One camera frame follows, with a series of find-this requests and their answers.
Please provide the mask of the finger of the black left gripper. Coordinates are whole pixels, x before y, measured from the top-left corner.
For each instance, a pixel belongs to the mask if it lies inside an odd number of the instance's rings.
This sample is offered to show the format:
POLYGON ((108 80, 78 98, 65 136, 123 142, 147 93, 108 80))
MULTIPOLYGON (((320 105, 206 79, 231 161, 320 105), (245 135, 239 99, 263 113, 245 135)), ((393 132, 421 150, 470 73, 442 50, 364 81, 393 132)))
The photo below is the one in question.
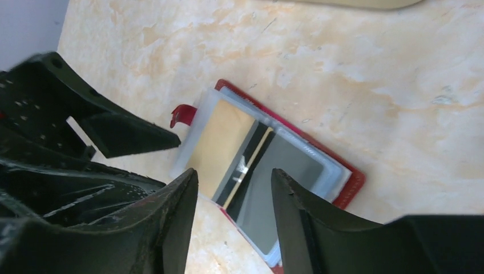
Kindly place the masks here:
POLYGON ((137 117, 85 82, 56 52, 1 72, 1 125, 76 158, 169 150, 179 137, 137 117))
POLYGON ((62 170, 1 159, 1 216, 60 227, 90 224, 165 186, 131 173, 62 170))

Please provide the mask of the dark grey credit card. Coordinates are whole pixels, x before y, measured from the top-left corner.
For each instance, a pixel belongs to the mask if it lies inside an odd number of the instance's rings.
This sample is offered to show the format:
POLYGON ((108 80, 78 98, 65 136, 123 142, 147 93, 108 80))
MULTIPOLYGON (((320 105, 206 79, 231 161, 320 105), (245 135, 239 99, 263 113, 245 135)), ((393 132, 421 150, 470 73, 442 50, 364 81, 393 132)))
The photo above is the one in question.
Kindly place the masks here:
POLYGON ((324 166, 282 136, 270 132, 227 207, 249 242, 264 256, 278 245, 283 211, 296 216, 291 183, 314 185, 324 166))

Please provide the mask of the gold credit card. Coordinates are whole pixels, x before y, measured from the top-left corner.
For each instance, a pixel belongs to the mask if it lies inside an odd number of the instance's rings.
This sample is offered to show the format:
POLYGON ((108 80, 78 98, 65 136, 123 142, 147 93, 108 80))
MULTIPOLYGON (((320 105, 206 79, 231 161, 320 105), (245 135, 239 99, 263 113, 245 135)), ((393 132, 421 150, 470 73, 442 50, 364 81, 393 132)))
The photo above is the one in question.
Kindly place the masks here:
POLYGON ((187 163, 198 172, 199 191, 227 209, 272 134, 253 116, 218 101, 187 163))

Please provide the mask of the red leather card holder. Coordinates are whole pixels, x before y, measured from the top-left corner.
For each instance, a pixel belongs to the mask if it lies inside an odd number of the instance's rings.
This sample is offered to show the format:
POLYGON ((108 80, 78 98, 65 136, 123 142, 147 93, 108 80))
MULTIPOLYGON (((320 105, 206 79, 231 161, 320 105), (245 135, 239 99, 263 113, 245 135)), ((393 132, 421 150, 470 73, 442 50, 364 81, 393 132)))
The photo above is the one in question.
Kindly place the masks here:
MULTIPOLYGON (((221 79, 215 88, 208 90, 198 106, 187 104, 178 105, 172 112, 171 126, 184 123, 189 126, 189 132, 182 142, 177 159, 171 170, 171 176, 180 175, 189 167, 187 163, 191 157, 200 134, 208 122, 215 105, 220 100, 226 100, 234 106, 256 118, 273 129, 273 132, 299 148, 324 166, 324 170, 314 185, 303 183, 302 186, 337 207, 344 209, 356 196, 365 183, 365 175, 355 166, 340 157, 338 154, 312 138, 294 124, 279 114, 234 86, 227 80, 221 79)), ((248 238, 243 234, 235 221, 229 216, 227 209, 214 202, 223 215, 232 223, 244 239, 258 253, 263 262, 273 273, 283 273, 280 243, 275 246, 270 255, 262 255, 248 238)))

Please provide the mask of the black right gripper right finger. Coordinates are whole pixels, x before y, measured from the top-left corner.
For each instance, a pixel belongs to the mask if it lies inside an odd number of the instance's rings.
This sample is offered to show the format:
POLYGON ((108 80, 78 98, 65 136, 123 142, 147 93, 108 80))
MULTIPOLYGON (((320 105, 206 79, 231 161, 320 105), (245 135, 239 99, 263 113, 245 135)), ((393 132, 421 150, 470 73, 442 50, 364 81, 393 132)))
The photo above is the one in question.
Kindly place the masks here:
POLYGON ((376 223, 291 183, 296 216, 278 232, 285 273, 482 273, 483 216, 376 223))

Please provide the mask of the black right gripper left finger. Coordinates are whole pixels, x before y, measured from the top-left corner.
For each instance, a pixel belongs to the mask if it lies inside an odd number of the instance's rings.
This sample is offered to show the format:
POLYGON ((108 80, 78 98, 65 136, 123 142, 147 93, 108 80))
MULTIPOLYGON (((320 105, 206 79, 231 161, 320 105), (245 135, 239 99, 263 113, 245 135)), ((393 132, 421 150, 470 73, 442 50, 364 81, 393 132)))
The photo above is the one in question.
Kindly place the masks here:
POLYGON ((91 225, 1 219, 2 273, 183 273, 198 193, 188 169, 91 225))

